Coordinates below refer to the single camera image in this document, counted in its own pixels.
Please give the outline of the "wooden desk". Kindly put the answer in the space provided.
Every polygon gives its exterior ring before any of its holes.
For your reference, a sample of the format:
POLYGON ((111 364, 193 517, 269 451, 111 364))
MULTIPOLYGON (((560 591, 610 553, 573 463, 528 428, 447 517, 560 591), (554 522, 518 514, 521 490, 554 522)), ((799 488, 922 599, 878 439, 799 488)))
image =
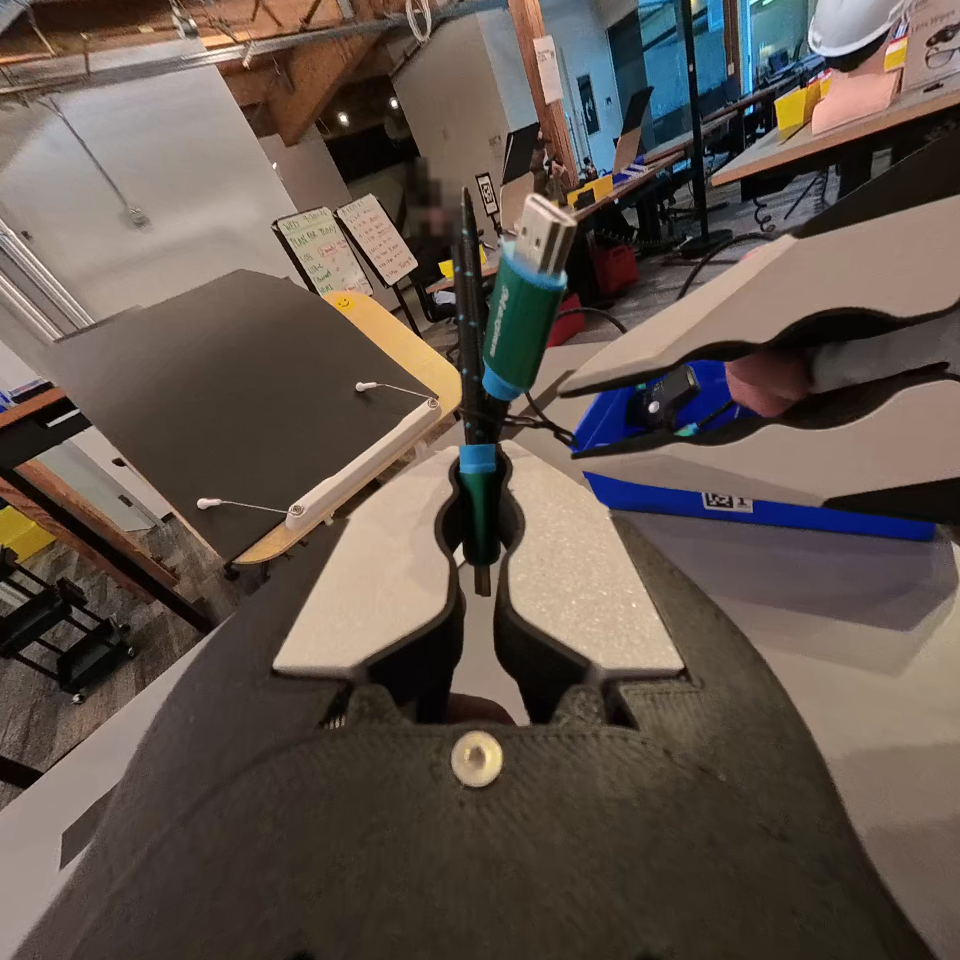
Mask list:
MULTIPOLYGON (((703 155, 706 159, 719 158, 718 167, 724 166, 743 153, 761 137, 777 130, 777 100, 805 87, 822 70, 824 59, 818 55, 807 56, 787 67, 781 76, 761 90, 730 103, 702 120, 703 155)), ((592 206, 568 213, 579 223, 586 223, 588 232, 605 231, 613 238, 613 244, 659 248, 666 241, 660 233, 660 223, 671 219, 690 219, 695 216, 694 207, 667 211, 666 201, 681 186, 691 186, 692 135, 683 134, 674 140, 656 147, 652 155, 638 154, 634 162, 623 171, 614 173, 613 192, 592 206), (640 207, 639 232, 627 239, 624 229, 606 227, 611 221, 607 210, 626 210, 640 207)))
POLYGON ((811 124, 765 134, 712 175, 715 187, 740 185, 740 199, 778 193, 796 177, 841 166, 867 152, 890 151, 893 161, 958 125, 959 76, 902 94, 880 113, 814 134, 811 124))

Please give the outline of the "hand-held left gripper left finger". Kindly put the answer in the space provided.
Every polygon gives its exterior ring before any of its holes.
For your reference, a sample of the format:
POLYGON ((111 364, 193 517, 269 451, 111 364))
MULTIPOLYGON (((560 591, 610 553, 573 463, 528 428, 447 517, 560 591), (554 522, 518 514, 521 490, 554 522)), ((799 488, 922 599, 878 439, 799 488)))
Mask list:
POLYGON ((459 588, 442 519, 459 448, 409 466, 358 507, 274 658, 277 674, 359 680, 440 620, 459 588))

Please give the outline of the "braided hdmi cable green plug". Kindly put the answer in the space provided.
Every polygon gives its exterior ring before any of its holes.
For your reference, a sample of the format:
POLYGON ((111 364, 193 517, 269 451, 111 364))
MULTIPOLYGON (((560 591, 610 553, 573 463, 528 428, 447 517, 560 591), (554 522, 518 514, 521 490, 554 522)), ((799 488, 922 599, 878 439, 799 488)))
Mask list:
POLYGON ((521 207, 519 232, 501 249, 489 299, 467 188, 451 244, 462 384, 457 467, 462 547, 479 596, 491 594, 491 569, 500 550, 500 435, 512 403, 533 386, 544 359, 567 290, 566 265, 578 228, 570 213, 541 195, 529 195, 521 207))

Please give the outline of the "black metal cart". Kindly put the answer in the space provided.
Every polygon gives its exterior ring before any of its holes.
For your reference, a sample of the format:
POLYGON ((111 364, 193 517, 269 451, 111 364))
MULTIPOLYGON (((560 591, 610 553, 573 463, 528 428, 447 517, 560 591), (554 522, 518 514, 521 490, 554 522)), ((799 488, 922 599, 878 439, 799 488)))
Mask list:
POLYGON ((130 626, 103 618, 87 595, 65 578, 46 582, 1 550, 1 657, 54 682, 75 705, 138 652, 130 626))

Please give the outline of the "blue plastic bin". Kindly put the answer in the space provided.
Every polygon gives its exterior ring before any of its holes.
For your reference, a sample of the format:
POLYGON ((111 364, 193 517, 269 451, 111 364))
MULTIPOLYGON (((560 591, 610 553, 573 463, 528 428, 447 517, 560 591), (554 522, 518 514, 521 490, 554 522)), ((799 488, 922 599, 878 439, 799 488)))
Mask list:
MULTIPOLYGON (((707 435, 756 416, 732 401, 722 362, 701 360, 687 365, 695 370, 701 392, 678 413, 676 429, 667 432, 707 435)), ((597 450, 652 434, 634 432, 625 425, 626 404, 635 387, 607 390, 594 396, 573 431, 574 452, 597 450)), ((646 486, 589 472, 585 467, 582 472, 595 497, 612 510, 919 543, 932 541, 937 532, 931 522, 752 500, 710 491, 646 486)))

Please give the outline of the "black floor lamp pole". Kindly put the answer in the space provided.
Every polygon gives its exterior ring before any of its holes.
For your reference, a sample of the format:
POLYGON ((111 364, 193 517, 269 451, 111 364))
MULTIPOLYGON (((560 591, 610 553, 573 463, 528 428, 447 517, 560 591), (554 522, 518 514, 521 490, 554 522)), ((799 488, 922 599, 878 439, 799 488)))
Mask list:
POLYGON ((680 23, 685 48, 688 83, 688 100, 691 116, 691 184, 693 189, 695 221, 699 229, 680 244, 678 251, 685 260, 700 260, 719 250, 723 243, 733 237, 729 229, 721 229, 711 234, 709 206, 707 204, 706 172, 704 165, 704 138, 700 112, 699 80, 695 54, 693 12, 691 1, 679 1, 680 23))

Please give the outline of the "wooden support post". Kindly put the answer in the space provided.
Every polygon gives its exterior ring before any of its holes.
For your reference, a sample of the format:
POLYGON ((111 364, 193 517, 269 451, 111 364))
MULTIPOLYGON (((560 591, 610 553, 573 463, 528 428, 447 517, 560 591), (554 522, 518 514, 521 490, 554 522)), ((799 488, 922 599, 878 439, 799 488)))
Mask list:
POLYGON ((541 131, 562 168, 566 189, 578 183, 578 164, 563 105, 557 48, 546 30, 539 1, 509 1, 508 9, 541 131))

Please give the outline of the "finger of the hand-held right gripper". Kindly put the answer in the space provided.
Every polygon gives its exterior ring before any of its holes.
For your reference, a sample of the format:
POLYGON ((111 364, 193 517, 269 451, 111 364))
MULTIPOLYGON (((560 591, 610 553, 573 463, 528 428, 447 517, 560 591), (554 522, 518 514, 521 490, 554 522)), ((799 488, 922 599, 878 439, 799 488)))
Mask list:
POLYGON ((958 195, 783 236, 600 350, 559 393, 596 395, 691 360, 738 359, 793 337, 871 337, 945 316, 958 306, 958 251, 958 195))
POLYGON ((780 417, 582 451, 622 482, 957 526, 959 383, 897 375, 811 395, 780 417))

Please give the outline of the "wooden table with black legs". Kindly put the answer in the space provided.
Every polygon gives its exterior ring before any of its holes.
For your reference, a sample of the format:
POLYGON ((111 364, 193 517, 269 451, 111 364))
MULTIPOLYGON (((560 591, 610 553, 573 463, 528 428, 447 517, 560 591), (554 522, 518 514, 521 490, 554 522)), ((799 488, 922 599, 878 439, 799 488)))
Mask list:
POLYGON ((178 576, 40 462, 91 424, 52 385, 1 413, 1 496, 19 513, 144 604, 161 604, 202 636, 215 628, 204 606, 177 591, 178 576))

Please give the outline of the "wooden board with black surface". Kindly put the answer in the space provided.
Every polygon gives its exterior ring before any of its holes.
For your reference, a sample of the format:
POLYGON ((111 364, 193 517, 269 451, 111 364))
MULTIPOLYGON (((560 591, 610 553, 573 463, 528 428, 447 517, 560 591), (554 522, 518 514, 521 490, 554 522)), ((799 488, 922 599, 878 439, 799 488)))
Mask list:
POLYGON ((460 374, 365 294, 318 295, 287 278, 235 270, 48 345, 54 385, 216 556, 274 560, 322 522, 290 531, 283 513, 431 394, 441 415, 417 441, 355 482, 351 496, 424 440, 462 402, 460 374))

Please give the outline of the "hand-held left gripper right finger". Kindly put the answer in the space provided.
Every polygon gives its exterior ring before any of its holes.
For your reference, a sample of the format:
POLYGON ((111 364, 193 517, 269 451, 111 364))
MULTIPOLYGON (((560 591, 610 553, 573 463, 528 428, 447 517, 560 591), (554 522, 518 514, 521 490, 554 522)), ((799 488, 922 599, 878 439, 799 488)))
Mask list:
POLYGON ((501 562, 507 613, 585 668, 590 681, 678 677, 685 669, 609 510, 518 444, 503 505, 518 532, 501 562))

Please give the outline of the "person's right hand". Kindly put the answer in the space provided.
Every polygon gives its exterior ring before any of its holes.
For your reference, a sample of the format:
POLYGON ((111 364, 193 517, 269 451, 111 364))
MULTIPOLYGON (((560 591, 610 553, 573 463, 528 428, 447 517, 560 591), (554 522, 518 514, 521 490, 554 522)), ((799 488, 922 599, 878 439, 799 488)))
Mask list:
POLYGON ((814 394, 812 349, 762 349, 725 363, 730 398, 763 418, 781 416, 814 394))

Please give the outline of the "white printed box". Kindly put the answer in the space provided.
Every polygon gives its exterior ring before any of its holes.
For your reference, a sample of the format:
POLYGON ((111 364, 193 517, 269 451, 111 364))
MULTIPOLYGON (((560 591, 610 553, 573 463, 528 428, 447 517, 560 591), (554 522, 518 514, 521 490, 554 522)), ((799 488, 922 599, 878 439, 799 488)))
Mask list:
POLYGON ((959 2, 911 2, 908 20, 903 88, 923 88, 958 74, 959 2))

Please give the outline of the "black hdmi switch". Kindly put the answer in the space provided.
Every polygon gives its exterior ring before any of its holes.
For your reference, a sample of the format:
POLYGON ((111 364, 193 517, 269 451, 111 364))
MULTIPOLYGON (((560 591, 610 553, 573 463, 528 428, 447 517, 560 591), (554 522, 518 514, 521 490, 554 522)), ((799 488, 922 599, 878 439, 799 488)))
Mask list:
POLYGON ((693 366, 678 366, 653 382, 632 388, 626 404, 625 426, 645 434, 673 431, 678 414, 700 393, 693 366))

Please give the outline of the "whiteboard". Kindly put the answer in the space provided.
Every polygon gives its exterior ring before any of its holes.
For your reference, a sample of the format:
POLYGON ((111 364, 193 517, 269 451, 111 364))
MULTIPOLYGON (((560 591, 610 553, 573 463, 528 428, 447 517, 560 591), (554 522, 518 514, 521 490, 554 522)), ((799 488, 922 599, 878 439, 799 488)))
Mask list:
POLYGON ((333 212, 324 206, 281 217, 270 225, 306 287, 319 296, 374 289, 333 212))
POLYGON ((413 251, 374 194, 335 208, 333 214, 383 286, 397 286, 418 268, 413 251))

